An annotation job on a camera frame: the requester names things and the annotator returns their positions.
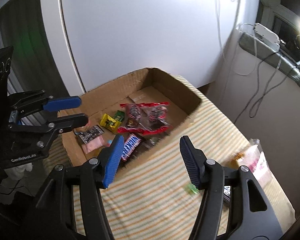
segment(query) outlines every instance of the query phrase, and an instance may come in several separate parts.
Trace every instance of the yellow candy wrapper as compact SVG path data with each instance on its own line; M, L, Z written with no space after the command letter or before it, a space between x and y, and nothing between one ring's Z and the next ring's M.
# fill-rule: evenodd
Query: yellow candy wrapper
M101 118L100 125L104 128L107 128L109 131L115 133L117 132L118 126L121 124L121 122L113 119L108 114L104 114Z

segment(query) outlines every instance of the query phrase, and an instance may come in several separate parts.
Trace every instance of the white wall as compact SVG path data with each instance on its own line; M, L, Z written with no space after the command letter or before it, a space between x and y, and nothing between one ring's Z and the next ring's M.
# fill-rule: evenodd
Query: white wall
M74 63L87 91L144 67L180 74L196 87L215 79L220 56L215 0L61 0L61 4ZM224 45L238 1L220 0L220 5Z
M235 42L236 37L238 35L233 36L232 42ZM232 44L226 55L228 62L231 61L231 53L234 50L235 44ZM209 89L208 98L233 122L257 88L256 70L247 76L238 75L235 71L242 69L252 71L254 66L255 57L239 47L228 82L226 82L229 71L227 65L222 68L217 81ZM275 68L266 63L261 64L260 92L251 105L261 96L274 70ZM284 77L284 74L278 71L269 88ZM251 119L248 116L249 109L242 114L236 126L246 138L260 139L271 171L295 210L300 212L300 88L287 78L281 86L264 97L255 118Z

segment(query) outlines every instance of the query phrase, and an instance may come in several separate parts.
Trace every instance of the striped tablecloth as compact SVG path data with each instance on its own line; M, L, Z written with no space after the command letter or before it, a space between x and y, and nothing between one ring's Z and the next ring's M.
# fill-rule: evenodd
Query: striped tablecloth
M179 151L182 135L188 135L194 147L220 164L225 164L233 153L248 144L233 123L199 90L184 78L175 78L200 96L202 103L191 126L149 156L145 163L136 161L130 165L124 176L117 178L108 189L101 190L108 221L117 240L189 238L202 194L191 195L185 190L190 179ZM274 177L264 191L282 230L286 231L295 221L291 203ZM74 208L77 230L84 234L77 186L74 186ZM228 209L224 207L218 234L225 232L227 217Z

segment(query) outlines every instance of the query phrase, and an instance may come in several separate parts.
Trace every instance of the cardboard box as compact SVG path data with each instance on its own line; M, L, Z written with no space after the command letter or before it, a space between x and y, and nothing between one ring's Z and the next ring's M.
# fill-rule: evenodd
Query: cardboard box
M93 126L99 124L104 113L114 116L117 110L122 110L120 103L170 102L167 112L167 122L172 126L167 131L170 136L143 153L139 162L146 161L152 152L166 146L175 135L187 128L201 103L201 99L184 84L157 68L144 68L128 73L89 91L81 99L82 105L79 108L62 110L59 116L85 113ZM114 138L112 132L107 129L104 131L105 141ZM62 141L73 166L79 166L99 153L96 150L84 154L73 132L62 134Z

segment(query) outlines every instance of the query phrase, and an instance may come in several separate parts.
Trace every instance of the metal bolt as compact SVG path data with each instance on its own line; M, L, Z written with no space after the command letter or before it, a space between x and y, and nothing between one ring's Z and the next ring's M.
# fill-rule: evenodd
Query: metal bolt
M206 162L207 162L207 164L209 164L209 165L214 165L214 164L216 164L215 160L212 160L212 159L207 159Z
M240 169L243 171L243 172L248 172L249 171L249 168L247 166L241 166Z
M57 165L54 167L54 169L55 169L56 171L61 171L61 170L63 169L63 165L62 165L62 164L57 164Z
M92 164L92 165L97 164L98 162L99 161L98 161L97 158L92 158L92 159L89 160L89 163Z
M37 142L37 146L38 146L39 148L42 148L42 147L44 146L44 142L43 142L43 141L38 141L38 142Z

